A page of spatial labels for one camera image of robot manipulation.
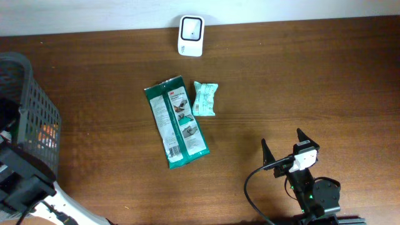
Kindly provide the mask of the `orange small packet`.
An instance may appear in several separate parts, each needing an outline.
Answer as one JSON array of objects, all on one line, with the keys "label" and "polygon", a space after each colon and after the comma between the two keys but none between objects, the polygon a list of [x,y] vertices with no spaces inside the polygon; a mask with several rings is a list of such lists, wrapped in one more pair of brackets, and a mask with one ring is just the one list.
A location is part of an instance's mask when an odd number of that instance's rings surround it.
[{"label": "orange small packet", "polygon": [[42,125],[38,134],[38,141],[48,148],[57,148],[57,141],[59,137],[58,124]]}]

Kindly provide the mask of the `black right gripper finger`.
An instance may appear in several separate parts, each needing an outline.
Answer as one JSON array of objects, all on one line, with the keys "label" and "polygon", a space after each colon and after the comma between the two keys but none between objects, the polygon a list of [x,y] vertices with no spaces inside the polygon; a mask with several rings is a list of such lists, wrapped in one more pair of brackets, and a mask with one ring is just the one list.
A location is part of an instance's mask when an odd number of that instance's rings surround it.
[{"label": "black right gripper finger", "polygon": [[262,139],[261,140],[261,146],[262,146],[262,153],[263,153],[263,165],[266,166],[268,164],[274,163],[276,160],[269,149],[266,140]]},{"label": "black right gripper finger", "polygon": [[319,149],[319,144],[317,144],[310,137],[308,137],[300,128],[297,128],[296,132],[297,132],[297,137],[300,142],[309,141],[311,146],[315,147],[316,149]]}]

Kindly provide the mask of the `light green small packet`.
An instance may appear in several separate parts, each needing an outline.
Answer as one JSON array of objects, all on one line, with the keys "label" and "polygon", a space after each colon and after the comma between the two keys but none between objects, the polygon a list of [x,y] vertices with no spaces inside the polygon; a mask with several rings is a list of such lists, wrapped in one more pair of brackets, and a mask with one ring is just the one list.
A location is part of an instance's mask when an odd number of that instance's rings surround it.
[{"label": "light green small packet", "polygon": [[214,95],[218,89],[218,84],[201,84],[194,82],[196,98],[192,106],[194,116],[215,116]]}]

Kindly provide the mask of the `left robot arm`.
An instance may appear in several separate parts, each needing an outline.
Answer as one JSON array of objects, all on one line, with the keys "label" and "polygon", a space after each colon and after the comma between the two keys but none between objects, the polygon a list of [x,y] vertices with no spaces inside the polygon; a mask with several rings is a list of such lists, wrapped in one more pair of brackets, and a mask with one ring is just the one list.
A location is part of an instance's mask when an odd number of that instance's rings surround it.
[{"label": "left robot arm", "polygon": [[1,142],[1,164],[12,171],[1,180],[1,210],[37,214],[54,224],[111,224],[70,198],[56,182],[56,175],[40,159],[8,139]]}]

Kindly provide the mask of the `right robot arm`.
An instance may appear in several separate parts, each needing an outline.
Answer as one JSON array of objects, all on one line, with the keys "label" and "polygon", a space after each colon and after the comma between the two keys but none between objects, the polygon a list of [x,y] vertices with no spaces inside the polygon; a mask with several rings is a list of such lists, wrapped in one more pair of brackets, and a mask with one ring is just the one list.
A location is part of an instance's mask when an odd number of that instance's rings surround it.
[{"label": "right robot arm", "polygon": [[309,168],[318,161],[320,146],[310,137],[297,129],[299,142],[293,146],[292,154],[276,160],[266,144],[261,141],[263,165],[271,165],[274,177],[284,176],[285,183],[291,185],[294,199],[299,203],[302,214],[290,218],[272,219],[273,224],[366,224],[360,217],[338,217],[341,184],[328,177],[313,177]]}]

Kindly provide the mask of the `dark green wipes pack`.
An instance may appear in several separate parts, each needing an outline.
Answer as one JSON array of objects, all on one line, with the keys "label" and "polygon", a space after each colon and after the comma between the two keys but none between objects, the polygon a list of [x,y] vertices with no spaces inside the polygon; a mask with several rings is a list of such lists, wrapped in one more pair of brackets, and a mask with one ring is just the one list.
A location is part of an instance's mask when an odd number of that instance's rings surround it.
[{"label": "dark green wipes pack", "polygon": [[144,92],[170,169],[183,167],[210,153],[181,76],[147,87]]}]

